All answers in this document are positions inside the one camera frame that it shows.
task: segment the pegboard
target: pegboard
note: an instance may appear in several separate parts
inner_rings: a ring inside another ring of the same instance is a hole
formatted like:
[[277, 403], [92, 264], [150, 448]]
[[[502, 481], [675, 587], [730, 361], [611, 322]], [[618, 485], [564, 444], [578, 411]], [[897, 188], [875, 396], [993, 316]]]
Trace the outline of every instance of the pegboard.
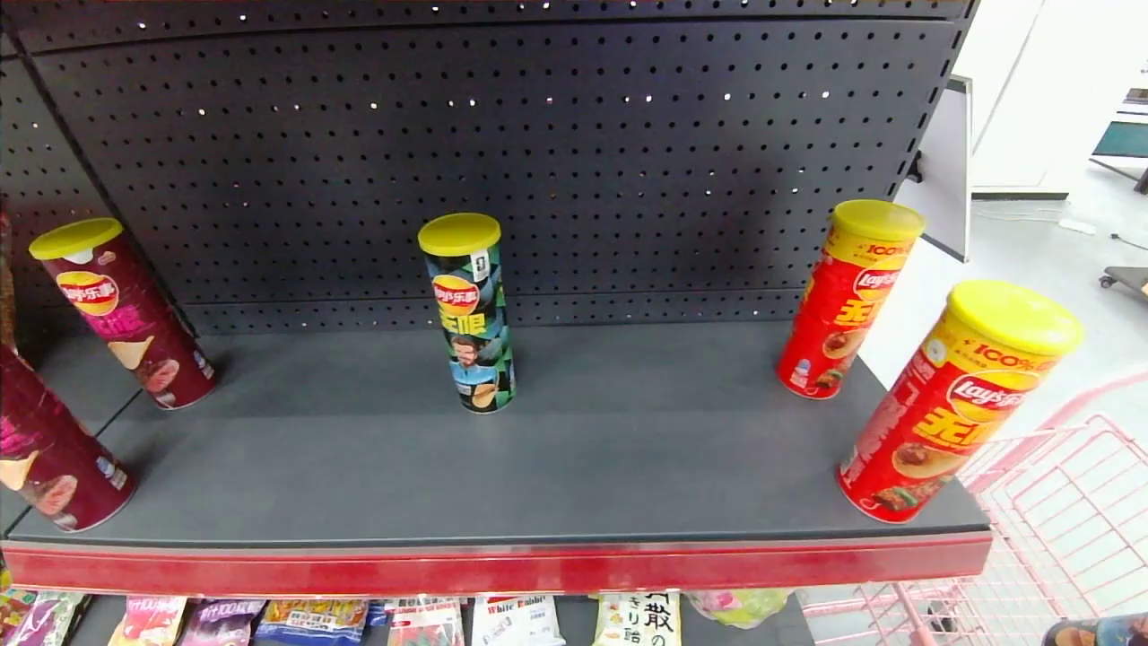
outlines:
[[793, 290], [832, 204], [895, 189], [956, 38], [941, 21], [532, 24], [36, 63], [186, 305], [425, 297], [413, 238], [452, 210], [503, 221], [511, 294]]
[[[799, 290], [705, 290], [507, 296], [512, 326], [696, 322], [791, 318]], [[429, 298], [216, 303], [185, 306], [202, 334], [439, 329]]]
[[30, 52], [233, 33], [444, 26], [474, 23], [667, 18], [945, 18], [964, 20], [970, 0], [611, 0], [569, 2], [5, 2]]
[[0, 62], [0, 200], [11, 218], [22, 334], [82, 325], [26, 249], [49, 228], [109, 211], [20, 59]]

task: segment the red shelf edge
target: red shelf edge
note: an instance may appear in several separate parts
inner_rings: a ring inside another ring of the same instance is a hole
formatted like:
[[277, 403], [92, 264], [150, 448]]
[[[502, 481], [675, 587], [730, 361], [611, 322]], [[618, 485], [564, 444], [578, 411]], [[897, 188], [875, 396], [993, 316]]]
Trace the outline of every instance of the red shelf edge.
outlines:
[[103, 594], [403, 597], [801, 587], [980, 573], [992, 534], [448, 548], [127, 548], [0, 543], [16, 585]]

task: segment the yellow lid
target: yellow lid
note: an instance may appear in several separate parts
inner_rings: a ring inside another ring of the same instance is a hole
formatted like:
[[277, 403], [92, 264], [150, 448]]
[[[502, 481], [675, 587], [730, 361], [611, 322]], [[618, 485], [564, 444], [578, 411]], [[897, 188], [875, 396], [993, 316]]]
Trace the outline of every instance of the yellow lid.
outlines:
[[912, 240], [925, 229], [925, 218], [884, 200], [850, 200], [833, 207], [833, 226], [876, 240]]
[[36, 259], [55, 259], [98, 247], [124, 232], [124, 225], [114, 217], [80, 219], [53, 228], [28, 246]]
[[481, 212], [451, 212], [419, 228], [419, 246], [444, 257], [470, 255], [492, 246], [502, 235], [498, 220]]
[[948, 294], [948, 309], [990, 340], [1031, 355], [1061, 357], [1084, 338], [1084, 328], [1071, 311], [1002, 280], [957, 282]]

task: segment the green patterned chip can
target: green patterned chip can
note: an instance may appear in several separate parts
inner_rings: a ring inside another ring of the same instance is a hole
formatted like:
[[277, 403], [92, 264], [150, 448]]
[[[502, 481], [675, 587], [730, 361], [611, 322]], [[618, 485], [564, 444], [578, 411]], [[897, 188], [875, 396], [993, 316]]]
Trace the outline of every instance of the green patterned chip can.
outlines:
[[498, 220], [452, 212], [419, 229], [458, 398], [467, 411], [494, 413], [514, 398]]

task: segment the shopping cart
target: shopping cart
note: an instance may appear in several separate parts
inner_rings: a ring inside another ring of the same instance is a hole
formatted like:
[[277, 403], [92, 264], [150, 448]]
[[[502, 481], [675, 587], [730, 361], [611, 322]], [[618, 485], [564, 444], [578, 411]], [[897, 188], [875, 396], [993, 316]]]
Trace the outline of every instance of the shopping cart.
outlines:
[[1037, 433], [986, 445], [957, 476], [992, 523], [984, 573], [807, 597], [817, 644], [1039, 645], [1063, 618], [1148, 612], [1148, 452], [1108, 415], [1085, 413], [1143, 383], [1148, 368], [1077, 396]]

